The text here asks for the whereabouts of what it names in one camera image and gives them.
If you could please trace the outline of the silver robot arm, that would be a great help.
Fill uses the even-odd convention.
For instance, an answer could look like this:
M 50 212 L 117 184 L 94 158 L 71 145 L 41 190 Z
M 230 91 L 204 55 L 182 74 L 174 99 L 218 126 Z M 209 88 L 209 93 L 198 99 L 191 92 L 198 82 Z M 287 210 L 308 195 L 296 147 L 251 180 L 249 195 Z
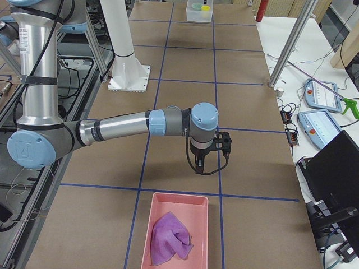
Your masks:
M 81 147 L 113 138 L 149 133 L 186 137 L 190 167 L 204 173 L 205 156 L 216 151 L 222 135 L 218 111 L 210 103 L 182 110 L 175 106 L 98 120 L 65 122 L 58 113 L 57 32 L 86 22 L 84 1 L 11 1 L 19 27 L 23 114 L 7 141 L 10 157 L 40 169 Z

